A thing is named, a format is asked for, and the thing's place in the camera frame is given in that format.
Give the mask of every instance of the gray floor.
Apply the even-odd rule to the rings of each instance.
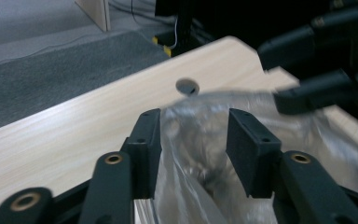
[[[153,2],[145,4],[140,0],[134,1],[135,7],[154,9]],[[129,0],[121,0],[121,3],[127,6],[131,4]],[[0,72],[0,127],[127,76],[146,66],[168,60],[162,51],[160,53],[159,49],[156,50],[158,47],[151,43],[151,37],[159,31],[167,31],[172,27],[140,17],[136,17],[135,21],[131,14],[112,7],[110,19],[112,30],[104,33],[73,0],[0,0],[0,71],[6,70],[6,72]],[[173,20],[174,18],[166,18],[166,21],[170,23],[173,23]],[[136,34],[128,36],[133,41],[137,41],[137,44],[131,45],[126,42],[126,38],[119,37],[127,33]],[[54,73],[46,72],[40,78],[53,81],[44,83],[43,87],[33,86],[31,80],[39,83],[37,78],[22,74],[22,72],[37,71],[35,66],[29,68],[27,65],[25,69],[19,68],[10,74],[12,67],[20,67],[16,62],[22,59],[44,65],[40,60],[48,58],[50,52],[70,49],[79,45],[87,45],[86,48],[79,50],[93,51],[90,43],[113,37],[117,37],[117,41],[122,42],[111,45],[110,51],[107,52],[108,57],[120,57],[118,54],[122,55],[123,48],[126,48],[126,50],[134,51],[133,55],[138,55],[136,50],[142,50],[143,54],[139,55],[154,59],[146,60],[142,57],[127,56],[131,57],[131,63],[110,63],[111,67],[106,66],[104,70],[93,71],[89,75],[73,76],[67,73],[68,77],[62,77],[62,75],[61,79],[47,77],[48,74]],[[118,73],[108,76],[109,73],[112,73],[111,71],[118,71]],[[10,82],[8,79],[16,80],[16,82]]]

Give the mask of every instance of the transparent plastic bag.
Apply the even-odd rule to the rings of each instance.
[[[271,199],[247,198],[226,154],[228,110],[255,115],[282,151],[314,156],[336,182],[358,192],[358,145],[322,112],[278,113],[271,93],[214,92],[161,110],[154,200],[138,201],[143,223],[276,223]]]

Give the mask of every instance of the wooden board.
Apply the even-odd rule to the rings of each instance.
[[[83,11],[94,20],[103,31],[110,30],[110,15],[108,0],[75,0]]]
[[[178,79],[208,91],[274,91],[296,85],[281,69],[266,75],[255,51],[226,37],[0,129],[0,202],[29,187],[60,194],[89,179],[96,160],[119,150],[139,115],[183,99]],[[358,122],[333,119],[358,139]]]

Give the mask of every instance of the crumpled plastic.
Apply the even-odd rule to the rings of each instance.
[[[309,153],[339,185],[358,192],[358,145],[323,111],[285,116],[270,92],[212,92],[161,110],[155,199],[136,202],[142,223],[277,223],[272,199],[247,198],[226,154],[230,108],[257,117],[283,152]]]

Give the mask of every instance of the gray carpet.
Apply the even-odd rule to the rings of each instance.
[[[168,60],[143,30],[0,64],[0,127]]]

